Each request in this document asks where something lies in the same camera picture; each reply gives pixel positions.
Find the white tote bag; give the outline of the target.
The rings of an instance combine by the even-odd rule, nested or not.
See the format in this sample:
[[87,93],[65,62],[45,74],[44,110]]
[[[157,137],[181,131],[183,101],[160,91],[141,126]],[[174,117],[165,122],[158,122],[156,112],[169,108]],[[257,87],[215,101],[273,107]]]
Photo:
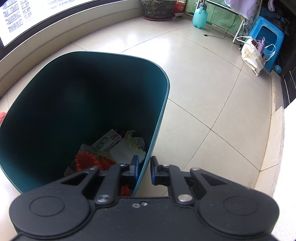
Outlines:
[[239,36],[236,40],[243,43],[241,49],[243,62],[256,76],[259,76],[266,62],[275,55],[276,46],[274,44],[265,45],[265,37],[257,40],[251,36]]

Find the small blue ball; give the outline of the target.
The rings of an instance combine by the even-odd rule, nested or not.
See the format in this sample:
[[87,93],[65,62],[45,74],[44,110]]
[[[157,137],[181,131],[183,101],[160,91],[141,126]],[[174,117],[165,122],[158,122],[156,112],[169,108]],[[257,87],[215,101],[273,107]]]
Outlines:
[[279,66],[279,65],[275,65],[275,66],[274,66],[274,71],[275,71],[277,74],[281,74],[281,73],[282,73],[282,68],[281,68],[281,66]]

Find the white drying rack frame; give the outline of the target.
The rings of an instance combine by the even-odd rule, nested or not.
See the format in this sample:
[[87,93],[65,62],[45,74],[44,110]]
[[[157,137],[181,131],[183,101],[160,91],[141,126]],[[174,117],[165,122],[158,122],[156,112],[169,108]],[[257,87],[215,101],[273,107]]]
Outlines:
[[220,28],[226,30],[226,33],[234,33],[232,42],[236,41],[236,38],[244,35],[244,28],[248,24],[253,24],[258,12],[260,11],[261,1],[256,2],[256,7],[252,14],[252,17],[247,19],[240,13],[234,11],[224,1],[204,1],[207,5],[207,21],[209,25],[217,25]]

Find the red knitted item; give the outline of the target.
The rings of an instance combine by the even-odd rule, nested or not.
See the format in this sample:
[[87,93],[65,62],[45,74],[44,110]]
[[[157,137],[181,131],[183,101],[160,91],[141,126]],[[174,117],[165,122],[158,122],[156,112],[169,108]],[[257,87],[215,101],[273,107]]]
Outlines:
[[6,112],[4,111],[0,112],[0,125],[2,124],[5,117],[6,117]]

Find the large dark ceramic planter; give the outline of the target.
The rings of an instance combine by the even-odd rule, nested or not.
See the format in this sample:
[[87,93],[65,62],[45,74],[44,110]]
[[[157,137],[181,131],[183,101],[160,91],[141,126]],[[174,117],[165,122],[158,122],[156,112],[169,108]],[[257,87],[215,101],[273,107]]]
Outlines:
[[144,18],[151,21],[166,21],[173,18],[173,8],[177,1],[141,0]]

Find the blue plastic stool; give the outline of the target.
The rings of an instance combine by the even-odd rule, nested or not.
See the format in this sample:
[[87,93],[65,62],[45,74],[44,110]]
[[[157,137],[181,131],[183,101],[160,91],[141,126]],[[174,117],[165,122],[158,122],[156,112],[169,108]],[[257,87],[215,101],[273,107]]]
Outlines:
[[266,61],[265,69],[271,72],[285,37],[284,32],[267,19],[259,16],[249,35],[257,40],[265,38],[263,53],[266,59],[269,58]]

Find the dark teal trash bin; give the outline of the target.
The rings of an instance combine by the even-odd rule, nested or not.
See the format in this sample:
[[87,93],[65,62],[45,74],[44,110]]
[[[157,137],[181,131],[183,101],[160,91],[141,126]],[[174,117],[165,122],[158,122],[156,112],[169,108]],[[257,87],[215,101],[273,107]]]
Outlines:
[[77,51],[46,64],[1,124],[1,169],[20,193],[64,177],[82,144],[135,131],[152,155],[170,91],[163,69],[122,54]]

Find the red flower pot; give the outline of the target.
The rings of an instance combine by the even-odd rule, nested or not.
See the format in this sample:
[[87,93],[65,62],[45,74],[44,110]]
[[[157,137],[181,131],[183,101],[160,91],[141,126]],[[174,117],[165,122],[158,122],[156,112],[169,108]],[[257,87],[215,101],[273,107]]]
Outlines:
[[174,14],[184,13],[185,6],[186,6],[185,2],[177,1],[173,7],[172,13]]

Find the lilac hanging cloth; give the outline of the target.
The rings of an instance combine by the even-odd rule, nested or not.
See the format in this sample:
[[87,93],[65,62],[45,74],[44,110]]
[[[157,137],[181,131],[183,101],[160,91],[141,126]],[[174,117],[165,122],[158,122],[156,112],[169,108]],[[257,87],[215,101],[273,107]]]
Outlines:
[[225,0],[224,2],[231,9],[249,19],[252,17],[257,0]]

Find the white crumpled plastic wrapper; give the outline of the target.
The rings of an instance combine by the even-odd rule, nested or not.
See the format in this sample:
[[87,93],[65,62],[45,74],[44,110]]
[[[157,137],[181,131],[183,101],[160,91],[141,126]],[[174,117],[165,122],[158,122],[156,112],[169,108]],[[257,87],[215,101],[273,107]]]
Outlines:
[[118,164],[131,164],[134,155],[139,157],[139,162],[145,160],[145,142],[138,137],[135,131],[127,131],[124,138],[109,150],[113,160]]

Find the white green printed box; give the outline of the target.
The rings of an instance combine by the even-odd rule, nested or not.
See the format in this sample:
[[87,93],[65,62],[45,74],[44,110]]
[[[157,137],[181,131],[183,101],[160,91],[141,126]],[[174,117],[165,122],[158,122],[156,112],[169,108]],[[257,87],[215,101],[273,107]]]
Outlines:
[[108,131],[103,135],[99,140],[97,140],[92,147],[98,149],[99,151],[109,151],[112,149],[118,142],[122,140],[122,137],[114,129]]

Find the red foam fruit net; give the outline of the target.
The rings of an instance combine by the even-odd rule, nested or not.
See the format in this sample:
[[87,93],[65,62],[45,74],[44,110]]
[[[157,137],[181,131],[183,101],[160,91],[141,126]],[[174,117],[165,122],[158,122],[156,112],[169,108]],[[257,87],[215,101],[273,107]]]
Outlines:
[[97,167],[100,171],[107,171],[116,162],[102,155],[96,156],[89,152],[79,152],[75,156],[76,172],[80,172],[86,168]]

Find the teal spray bottle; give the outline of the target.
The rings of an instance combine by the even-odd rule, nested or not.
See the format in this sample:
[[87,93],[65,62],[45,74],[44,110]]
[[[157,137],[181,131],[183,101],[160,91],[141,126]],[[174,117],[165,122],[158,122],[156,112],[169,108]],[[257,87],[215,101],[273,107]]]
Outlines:
[[194,15],[193,15],[193,26],[199,29],[203,29],[206,25],[208,13],[206,11],[207,5],[204,1],[200,1],[197,4],[197,8],[195,9]]

